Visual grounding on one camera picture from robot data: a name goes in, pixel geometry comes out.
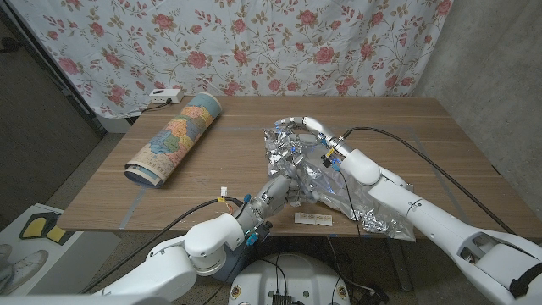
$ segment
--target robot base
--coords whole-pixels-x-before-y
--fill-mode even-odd
[[[265,259],[276,263],[277,254]],[[333,305],[350,304],[345,282],[339,279],[334,270],[317,259],[287,252],[280,254],[278,265],[285,272],[288,296],[292,302],[299,301],[305,305],[331,305],[333,295]],[[271,263],[258,260],[243,269],[234,279],[228,304],[272,305],[273,295],[277,291],[277,272],[279,294],[284,295],[285,281],[280,270]]]

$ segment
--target small label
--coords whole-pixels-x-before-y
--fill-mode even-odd
[[[305,225],[333,225],[333,218],[331,215],[320,215],[312,213],[300,213],[296,212],[294,214],[294,222],[296,224],[305,224]]]

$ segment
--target white power strip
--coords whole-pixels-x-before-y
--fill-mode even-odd
[[[183,96],[183,91],[180,89],[154,89],[149,94],[152,103],[166,103],[168,98],[171,98],[171,103],[180,103]]]

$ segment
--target sneaker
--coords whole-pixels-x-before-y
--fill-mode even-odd
[[[26,258],[21,259],[13,265],[13,276],[3,290],[4,295],[8,295],[15,289],[23,285],[32,276],[36,275],[40,271],[41,267],[47,261],[49,252],[40,250],[32,253]]]

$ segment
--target table leg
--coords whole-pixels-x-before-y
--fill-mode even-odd
[[[386,241],[395,272],[397,273],[397,278],[399,279],[399,285],[403,291],[411,291],[412,282],[410,281],[410,275],[408,274],[407,263],[401,247],[401,241],[393,238],[386,238]]]

